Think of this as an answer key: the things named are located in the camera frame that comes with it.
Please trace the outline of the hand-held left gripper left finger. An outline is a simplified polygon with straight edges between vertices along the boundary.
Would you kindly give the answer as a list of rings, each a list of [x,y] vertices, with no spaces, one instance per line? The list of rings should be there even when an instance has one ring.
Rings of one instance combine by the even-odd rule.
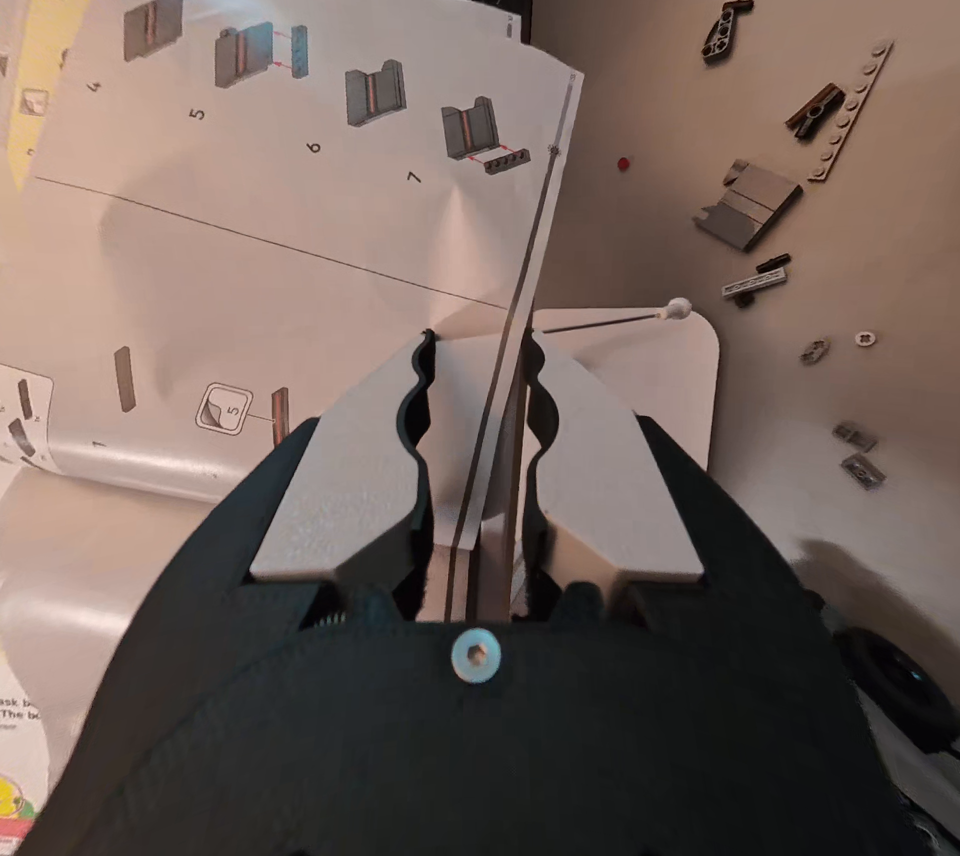
[[[319,418],[250,566],[258,582],[379,586],[419,615],[434,538],[426,460],[436,334],[426,329]]]

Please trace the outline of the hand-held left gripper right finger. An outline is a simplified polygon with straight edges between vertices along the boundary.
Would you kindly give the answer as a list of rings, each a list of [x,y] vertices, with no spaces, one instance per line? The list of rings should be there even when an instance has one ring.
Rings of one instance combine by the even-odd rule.
[[[535,442],[521,519],[526,617],[590,584],[610,607],[632,583],[698,584],[704,564],[634,410],[530,331],[526,425]]]

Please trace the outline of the thick lego instruction booklet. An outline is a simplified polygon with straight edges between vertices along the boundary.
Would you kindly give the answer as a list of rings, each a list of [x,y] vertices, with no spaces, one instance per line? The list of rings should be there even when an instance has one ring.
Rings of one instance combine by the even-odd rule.
[[[462,0],[90,0],[2,214],[2,468],[217,503],[431,335],[489,462],[584,75]]]

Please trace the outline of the scattered loose lego pieces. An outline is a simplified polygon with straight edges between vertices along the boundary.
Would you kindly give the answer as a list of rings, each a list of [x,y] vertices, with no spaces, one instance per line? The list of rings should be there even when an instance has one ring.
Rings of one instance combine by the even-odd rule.
[[[629,145],[724,337],[717,469],[958,496],[958,0],[617,0]]]

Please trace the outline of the grey lego car model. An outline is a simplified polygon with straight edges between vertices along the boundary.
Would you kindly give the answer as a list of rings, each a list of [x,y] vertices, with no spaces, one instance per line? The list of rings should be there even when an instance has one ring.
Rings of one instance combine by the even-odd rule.
[[[958,854],[958,707],[901,648],[847,623],[816,592],[804,593],[857,690],[880,761],[927,854]]]

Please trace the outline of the white booklet stand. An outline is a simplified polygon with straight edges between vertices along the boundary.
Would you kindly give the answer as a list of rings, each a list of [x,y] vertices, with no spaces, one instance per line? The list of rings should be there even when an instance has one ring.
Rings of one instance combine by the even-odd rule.
[[[690,457],[709,468],[719,339],[690,301],[661,307],[539,309],[534,329],[620,402],[653,418]]]

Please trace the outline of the large printed task sheet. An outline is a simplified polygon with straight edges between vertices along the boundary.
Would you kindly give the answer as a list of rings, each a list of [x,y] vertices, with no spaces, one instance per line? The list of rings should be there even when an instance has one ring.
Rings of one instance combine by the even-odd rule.
[[[281,495],[219,504],[25,467],[2,498],[2,648],[54,780],[18,854],[198,854],[229,838],[212,760],[230,694],[290,628],[254,589]]]

